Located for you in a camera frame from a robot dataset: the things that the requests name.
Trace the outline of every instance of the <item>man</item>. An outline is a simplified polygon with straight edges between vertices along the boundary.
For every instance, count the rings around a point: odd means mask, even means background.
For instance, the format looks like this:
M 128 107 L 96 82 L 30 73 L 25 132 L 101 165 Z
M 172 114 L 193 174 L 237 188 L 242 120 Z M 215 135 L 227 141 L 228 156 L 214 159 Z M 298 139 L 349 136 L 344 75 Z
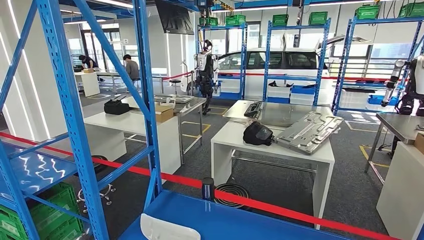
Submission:
M 92 69 L 92 68 L 98 68 L 99 65 L 97 64 L 96 61 L 94 61 L 91 57 L 89 56 L 84 56 L 84 55 L 79 55 L 79 60 L 81 60 L 82 62 L 82 67 L 86 68 L 85 65 L 87 65 L 88 69 Z
M 139 65 L 131 60 L 131 56 L 126 54 L 123 56 L 123 60 L 125 61 L 125 70 L 129 75 L 129 78 L 132 80 L 132 83 L 135 84 L 136 81 L 140 80 L 140 71 Z

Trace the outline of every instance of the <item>humanoid robot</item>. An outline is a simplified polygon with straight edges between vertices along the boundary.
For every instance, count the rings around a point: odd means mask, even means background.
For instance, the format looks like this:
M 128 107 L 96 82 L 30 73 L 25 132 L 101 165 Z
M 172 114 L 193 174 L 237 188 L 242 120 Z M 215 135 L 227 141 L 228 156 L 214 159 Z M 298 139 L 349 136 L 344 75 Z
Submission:
M 211 109 L 211 102 L 214 90 L 218 88 L 218 56 L 212 54 L 212 43 L 205 40 L 202 51 L 194 55 L 194 60 L 197 64 L 195 68 L 195 87 L 199 88 L 201 95 L 206 98 L 206 103 L 203 104 L 202 114 L 206 115 Z
M 381 101 L 381 106 L 385 107 L 389 104 L 390 98 L 393 95 L 393 92 L 399 81 L 402 68 L 404 66 L 409 66 L 409 81 L 405 87 L 405 94 L 399 100 L 401 101 L 400 107 L 398 107 L 399 102 L 396 104 L 395 109 L 398 114 L 402 115 L 411 115 L 414 109 L 414 100 L 419 100 L 418 110 L 416 115 L 424 117 L 424 55 L 421 54 L 410 62 L 405 60 L 397 60 L 394 63 L 394 69 L 391 74 L 390 80 L 386 84 L 386 92 L 384 99 Z M 395 153 L 396 146 L 398 144 L 399 138 L 394 136 L 393 142 L 391 145 L 391 152 L 388 154 L 393 157 Z

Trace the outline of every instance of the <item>blue table surface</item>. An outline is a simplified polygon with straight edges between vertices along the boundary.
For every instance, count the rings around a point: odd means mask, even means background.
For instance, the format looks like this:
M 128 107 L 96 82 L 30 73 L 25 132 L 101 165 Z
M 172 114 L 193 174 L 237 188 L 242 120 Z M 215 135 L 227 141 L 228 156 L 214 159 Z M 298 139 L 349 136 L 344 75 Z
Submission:
M 206 202 L 167 190 L 163 190 L 159 194 L 145 213 L 157 219 L 192 228 L 200 233 L 202 240 L 346 239 L 310 227 Z M 140 217 L 119 239 L 147 239 L 143 236 L 140 228 Z
M 12 154 L 24 147 L 3 143 L 6 153 Z M 38 194 L 77 172 L 75 163 L 44 154 L 30 152 L 10 160 L 21 189 L 27 194 Z M 0 196 L 13 200 L 3 177 L 0 177 Z

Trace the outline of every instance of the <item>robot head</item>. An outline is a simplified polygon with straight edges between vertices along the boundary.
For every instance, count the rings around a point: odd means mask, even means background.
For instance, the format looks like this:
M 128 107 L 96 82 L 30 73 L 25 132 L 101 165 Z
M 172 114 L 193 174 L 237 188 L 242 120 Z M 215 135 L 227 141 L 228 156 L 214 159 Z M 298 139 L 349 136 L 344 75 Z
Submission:
M 212 45 L 212 42 L 206 39 L 206 40 L 203 42 L 203 51 L 204 51 L 204 52 L 207 52 L 207 51 L 211 50 L 211 49 L 212 49 L 212 46 L 213 46 L 213 45 Z

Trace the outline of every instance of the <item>blue storage box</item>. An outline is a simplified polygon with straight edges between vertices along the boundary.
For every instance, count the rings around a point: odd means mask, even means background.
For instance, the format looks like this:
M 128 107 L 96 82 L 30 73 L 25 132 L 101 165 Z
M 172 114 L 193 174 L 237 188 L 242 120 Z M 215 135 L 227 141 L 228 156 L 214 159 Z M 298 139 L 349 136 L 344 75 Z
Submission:
M 266 101 L 269 102 L 269 103 L 289 104 L 290 103 L 290 98 L 287 98 L 287 97 L 271 97 L 271 96 L 269 96 L 266 99 Z
M 308 94 L 308 95 L 314 95 L 315 94 L 315 87 L 310 88 L 303 88 L 304 86 L 293 86 L 291 87 L 291 93 L 293 94 Z
M 369 95 L 368 103 L 372 105 L 380 105 L 383 99 L 384 99 L 384 96 L 382 95 Z M 394 106 L 396 105 L 396 103 L 398 103 L 398 97 L 392 96 L 388 105 Z

